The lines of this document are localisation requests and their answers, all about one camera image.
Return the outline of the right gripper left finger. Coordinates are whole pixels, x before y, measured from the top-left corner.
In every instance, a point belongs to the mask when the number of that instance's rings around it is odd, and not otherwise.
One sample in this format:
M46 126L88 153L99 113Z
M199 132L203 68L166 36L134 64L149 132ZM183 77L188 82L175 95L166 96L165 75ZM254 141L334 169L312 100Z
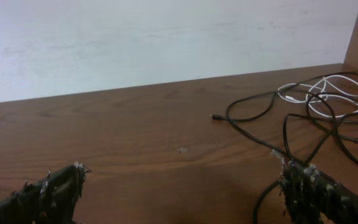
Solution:
M75 162L0 201L0 223L74 223L88 168Z

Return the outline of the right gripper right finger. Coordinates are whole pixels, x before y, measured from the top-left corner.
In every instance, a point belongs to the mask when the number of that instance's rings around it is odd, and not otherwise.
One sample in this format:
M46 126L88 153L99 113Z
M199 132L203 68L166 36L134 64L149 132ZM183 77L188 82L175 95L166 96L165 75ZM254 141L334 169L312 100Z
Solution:
M279 184L292 223L322 223L324 215L333 223L358 224L358 195L314 164L283 163Z

